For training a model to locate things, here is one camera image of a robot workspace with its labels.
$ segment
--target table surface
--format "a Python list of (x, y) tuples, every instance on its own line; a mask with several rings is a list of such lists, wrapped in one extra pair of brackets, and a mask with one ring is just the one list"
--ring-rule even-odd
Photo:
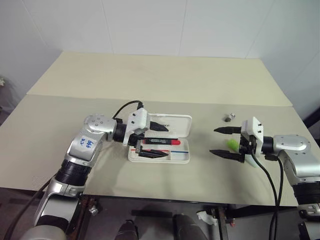
[[(126, 101), (61, 96), (27, 95), (0, 127), (0, 187), (37, 190), (60, 167), (71, 140), (91, 113), (112, 116)], [(311, 151), (320, 156), (307, 128), (291, 106), (253, 106), (214, 103), (144, 101), (150, 113), (187, 114), (192, 127), (187, 140), (191, 159), (188, 164), (133, 163), (127, 160), (128, 148), (108, 143), (92, 169), (85, 194), (232, 203), (273, 205), (267, 177), (249, 164), (219, 158), (210, 149), (227, 149), (226, 139), (213, 129), (240, 126), (243, 120), (257, 117), (266, 136), (299, 134), (311, 142)], [(134, 107), (126, 108), (124, 119)], [(225, 114), (235, 113), (226, 123)], [(279, 187), (279, 166), (260, 157)], [(292, 188), (284, 180), (282, 206), (296, 206)]]
[(28, 94), (292, 106), (260, 59), (63, 52)]

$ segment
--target pen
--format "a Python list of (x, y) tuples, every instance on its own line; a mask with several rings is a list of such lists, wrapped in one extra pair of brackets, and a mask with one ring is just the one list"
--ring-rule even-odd
[(143, 143), (158, 145), (180, 145), (181, 142), (177, 138), (146, 137), (143, 140)]

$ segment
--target metal bolt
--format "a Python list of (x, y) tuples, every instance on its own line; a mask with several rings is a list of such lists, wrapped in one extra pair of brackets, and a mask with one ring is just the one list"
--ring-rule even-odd
[(89, 208), (89, 212), (91, 213), (92, 216), (95, 216), (99, 213), (99, 210), (95, 205), (93, 205), (92, 207)]
[(236, 117), (236, 115), (234, 113), (230, 113), (225, 119), (225, 122), (230, 122), (231, 120), (233, 120)]

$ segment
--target white wall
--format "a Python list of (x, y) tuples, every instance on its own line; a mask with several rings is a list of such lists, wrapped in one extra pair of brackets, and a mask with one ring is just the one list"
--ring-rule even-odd
[(61, 50), (261, 58), (305, 118), (320, 106), (319, 9), (318, 0), (0, 0), (0, 75), (13, 97), (1, 93), (0, 105), (13, 108)]

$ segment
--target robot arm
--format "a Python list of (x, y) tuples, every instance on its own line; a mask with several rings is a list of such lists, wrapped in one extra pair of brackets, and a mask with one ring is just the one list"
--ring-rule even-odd
[(21, 240), (64, 240), (71, 233), (80, 212), (80, 199), (91, 169), (95, 165), (104, 141), (112, 140), (135, 146), (137, 154), (160, 158), (167, 153), (143, 150), (141, 141), (148, 130), (167, 132), (163, 125), (150, 121), (143, 107), (131, 113), (127, 124), (119, 118), (93, 114), (84, 120), (80, 132), (71, 142), (57, 174), (52, 177), (34, 216), (34, 226)]
[(241, 134), (239, 153), (210, 150), (215, 155), (242, 163), (246, 155), (258, 157), (261, 153), (266, 160), (281, 160), (299, 215), (308, 220), (298, 226), (301, 239), (320, 239), (320, 161), (311, 153), (310, 142), (299, 135), (264, 136), (263, 126), (255, 117), (244, 121), (241, 127), (219, 127), (214, 131)]

